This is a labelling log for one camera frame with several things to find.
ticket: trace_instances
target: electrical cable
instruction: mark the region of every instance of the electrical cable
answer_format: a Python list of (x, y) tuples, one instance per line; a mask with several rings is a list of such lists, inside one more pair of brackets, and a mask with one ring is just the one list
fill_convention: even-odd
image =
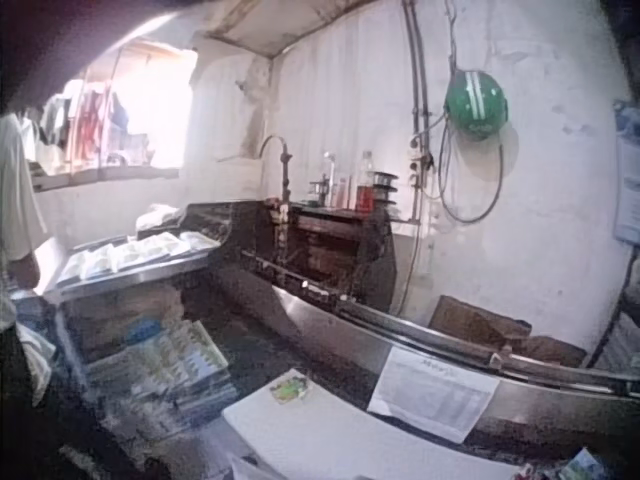
[[(448, 136), (449, 138), (449, 156), (451, 155), (451, 136), (448, 135), (448, 130), (449, 130), (449, 121), (447, 120), (447, 123), (445, 124), (445, 128), (442, 132), (442, 142), (441, 145), (444, 145), (445, 143), (445, 137)], [(471, 217), (471, 218), (463, 218), (460, 217), (459, 215), (457, 215), (456, 213), (454, 213), (451, 209), (451, 207), (447, 204), (447, 201), (444, 197), (444, 192), (445, 192), (445, 188), (446, 188), (446, 184), (443, 185), (442, 184), (442, 171), (444, 169), (443, 167), (443, 154), (442, 154), (443, 149), (440, 149), (440, 154), (438, 155), (438, 190), (440, 192), (440, 199), (442, 200), (442, 207), (444, 208), (444, 210), (447, 212), (447, 214), (453, 218), (455, 221), (459, 222), (459, 223), (463, 223), (465, 225), (471, 225), (474, 223), (478, 223), (482, 220), (484, 220), (485, 218), (487, 218), (487, 216), (489, 216), (489, 214), (493, 211), (494, 207), (496, 206), (496, 204), (498, 203), (498, 199), (500, 198), (500, 193), (502, 192), (502, 180), (504, 178), (504, 148), (502, 146), (502, 142), (500, 142), (500, 145), (498, 147), (498, 155), (499, 155), (499, 168), (498, 168), (498, 185), (496, 187), (496, 193), (493, 196), (493, 199), (491, 200), (491, 203), (489, 204), (489, 206), (487, 207), (487, 209), (482, 212), (480, 215), (475, 216), (475, 217)], [(446, 167), (446, 176), (449, 176), (449, 164), (450, 164), (450, 160), (447, 161), (447, 167)]]
[[(456, 37), (455, 37), (455, 31), (454, 31), (455, 23), (458, 18), (458, 12), (453, 0), (444, 0), (444, 5), (445, 5), (446, 16), (449, 21), (449, 45), (450, 45), (449, 69), (450, 69), (451, 79), (453, 79), (453, 76), (458, 71), (458, 59), (457, 59), (458, 46), (456, 44)], [(445, 162), (443, 160), (445, 143), (448, 147), (446, 167), (444, 166)], [(502, 192), (502, 181), (504, 178), (504, 148), (502, 145), (502, 141), (500, 141), (500, 145), (498, 147), (499, 172), (498, 172), (498, 185), (496, 187), (496, 193), (493, 196), (493, 199), (491, 200), (491, 203), (489, 204), (487, 209), (483, 211), (480, 215), (477, 215), (471, 218), (463, 218), (457, 215), (456, 213), (454, 213), (451, 206), (447, 204), (447, 200), (444, 195), (447, 188), (447, 181), (449, 178), (449, 167), (451, 165), (451, 153), (452, 153), (451, 127), (449, 124), (449, 119), (447, 118), (444, 129), (442, 131), (442, 139), (440, 141), (440, 152), (438, 154), (438, 167), (437, 167), (437, 180), (438, 180), (437, 185), (438, 185), (438, 191), (440, 193), (440, 199), (442, 200), (442, 207), (451, 218), (453, 218), (455, 221), (459, 223), (463, 223), (465, 225), (478, 223), (484, 220), (485, 218), (487, 218), (487, 216), (489, 216), (489, 214), (493, 211), (494, 207), (496, 206), (496, 203), (498, 203), (498, 199), (500, 198), (500, 193)]]

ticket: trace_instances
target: black cable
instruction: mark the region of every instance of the black cable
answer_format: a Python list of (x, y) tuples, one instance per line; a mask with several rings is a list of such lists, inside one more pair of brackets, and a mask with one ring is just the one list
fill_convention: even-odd
[(447, 161), (447, 168), (446, 168), (446, 177), (449, 176), (449, 164), (451, 163), (450, 161), (450, 155), (451, 155), (451, 136), (449, 136), (449, 121), (447, 120), (447, 122), (445, 123), (444, 126), (444, 130), (442, 131), (442, 141), (441, 141), (441, 148), (440, 148), (440, 153), (438, 155), (438, 191), (440, 192), (440, 197), (442, 200), (442, 207), (445, 209), (445, 211), (447, 212), (447, 214), (453, 218), (455, 221), (460, 222), (460, 223), (464, 223), (466, 225), (471, 225), (473, 223), (478, 223), (482, 220), (484, 220), (485, 218), (487, 218), (487, 216), (489, 216), (489, 214), (493, 211), (494, 207), (496, 206), (496, 203), (498, 203), (498, 199), (500, 198), (500, 193), (502, 192), (502, 179), (504, 177), (504, 149), (502, 146), (502, 142), (500, 142), (500, 146), (498, 147), (498, 155), (500, 157), (499, 160), (499, 172), (498, 172), (498, 186), (496, 187), (496, 193), (493, 196), (493, 200), (491, 200), (491, 203), (489, 204), (489, 207), (487, 207), (487, 209), (482, 212), (480, 215), (476, 216), (476, 217), (472, 217), (472, 218), (462, 218), (458, 215), (456, 215), (455, 213), (453, 213), (453, 211), (451, 210), (451, 208), (449, 207), (449, 205), (447, 205), (447, 201), (444, 197), (444, 189), (446, 187), (446, 185), (443, 185), (442, 183), (442, 172), (443, 172), (443, 148), (442, 146), (445, 143), (445, 137), (448, 136), (449, 138), (449, 161)]

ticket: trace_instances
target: small container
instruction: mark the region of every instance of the small container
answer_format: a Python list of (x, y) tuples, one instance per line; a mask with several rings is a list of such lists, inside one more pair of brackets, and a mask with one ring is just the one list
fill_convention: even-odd
[(373, 156), (369, 150), (362, 153), (358, 172), (358, 190), (356, 193), (356, 211), (373, 211)]

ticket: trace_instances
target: stainless steel surface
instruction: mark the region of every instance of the stainless steel surface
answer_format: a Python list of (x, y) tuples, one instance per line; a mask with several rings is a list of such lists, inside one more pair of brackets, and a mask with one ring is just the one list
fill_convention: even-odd
[(132, 287), (140, 283), (154, 282), (181, 273), (193, 272), (205, 268), (208, 265), (208, 253), (209, 252), (196, 253), (187, 258), (143, 265), (124, 272), (118, 272), (106, 277), (86, 280), (64, 287), (53, 285), (44, 292), (43, 297), (54, 305), (60, 305), (69, 300), (100, 295)]
[[(247, 287), (254, 292), (237, 288), (242, 283), (232, 279), (233, 271), (225, 272), (226, 281), (234, 285), (233, 293), (242, 298), (249, 309), (258, 313), (263, 323), (294, 340), (305, 352), (317, 360), (339, 367), (345, 361), (354, 363), (373, 374), (379, 374), (392, 346), (420, 350), (451, 362), (462, 368), (481, 367), (493, 353), (489, 349), (456, 340), (418, 327), (414, 330), (409, 322), (398, 320), (395, 330), (404, 330), (411, 335), (401, 335), (388, 331), (391, 322), (384, 317), (374, 322), (356, 324), (317, 308), (288, 292), (256, 280)], [(260, 290), (258, 282), (264, 284)], [(273, 306), (274, 292), (280, 309)], [(422, 339), (414, 335), (420, 332)], [(579, 378), (602, 377), (585, 371), (572, 372), (583, 375)], [(518, 441), (542, 444), (569, 445), (579, 448), (592, 437), (624, 437), (640, 429), (640, 401), (608, 393), (607, 388), (591, 385), (593, 391), (566, 383), (555, 386), (557, 378), (543, 385), (542, 378), (532, 380), (525, 375), (522, 379), (507, 378), (504, 372), (495, 372), (501, 377), (500, 385), (475, 427), (475, 431), (491, 435), (511, 436)]]
[[(505, 355), (497, 350), (450, 337), (350, 300), (338, 302), (337, 311), (348, 315), (349, 318), (353, 318), (355, 321), (358, 321), (357, 319), (366, 321), (368, 326), (377, 328), (389, 335), (400, 336), (399, 338), (421, 345), (422, 348), (426, 348), (428, 351), (469, 365), (473, 364), (490, 369), (504, 376), (521, 378), (553, 387), (563, 386), (576, 390), (599, 390), (620, 395), (631, 394), (632, 389), (637, 391), (637, 387), (640, 386), (640, 377), (637, 375), (568, 368), (518, 355)], [(494, 355), (500, 355), (501, 357), (499, 369), (494, 368), (491, 364), (491, 359)]]

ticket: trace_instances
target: red liquid bottle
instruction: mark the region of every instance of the red liquid bottle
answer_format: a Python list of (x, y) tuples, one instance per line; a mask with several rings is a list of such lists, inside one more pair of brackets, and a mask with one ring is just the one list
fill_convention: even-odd
[(356, 211), (373, 211), (373, 157), (369, 150), (362, 153), (358, 172), (358, 190), (356, 192)]

